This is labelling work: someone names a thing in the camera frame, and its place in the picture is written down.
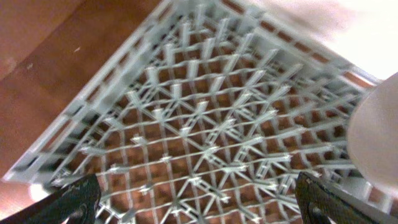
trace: lattice pattern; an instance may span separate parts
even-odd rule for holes
[[[128,87],[104,95],[111,84],[102,81],[89,109],[68,114],[95,115],[80,116],[84,122],[72,122],[48,151],[33,152],[33,162],[20,161],[13,172],[37,172],[35,181],[57,186],[96,172],[103,188],[97,217],[105,223],[300,223],[294,188],[301,170],[335,182],[355,172],[345,130],[364,90],[309,70],[311,63],[288,59],[284,49],[259,48],[261,28],[242,25],[249,14],[237,28],[236,16],[218,19],[223,12],[212,15],[210,6],[177,9],[159,43],[144,36],[140,47],[129,46],[138,53],[112,71],[128,74],[121,78],[132,79]],[[131,67],[137,60],[142,70]],[[118,102],[102,107],[109,95]],[[57,159],[55,170],[42,170]]]

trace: dish rack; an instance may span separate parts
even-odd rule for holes
[[[256,6],[164,0],[3,179],[96,173],[98,223],[300,223],[305,170],[388,213],[346,153],[378,82]]]

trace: plastic grid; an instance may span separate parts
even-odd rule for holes
[[[301,170],[355,172],[345,126],[366,90],[343,74],[375,81],[234,4],[162,2],[4,178],[96,172],[105,223],[299,222]]]

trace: brown floor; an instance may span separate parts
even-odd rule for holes
[[[11,73],[83,1],[0,1],[0,80]]]
[[[0,81],[1,176],[159,1],[83,2]],[[26,185],[0,183],[0,219],[31,203]]]

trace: wooden floor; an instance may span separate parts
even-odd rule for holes
[[[0,1],[0,80],[85,0]]]
[[[87,0],[0,81],[0,175],[20,158],[159,0]],[[33,203],[0,183],[0,219]]]

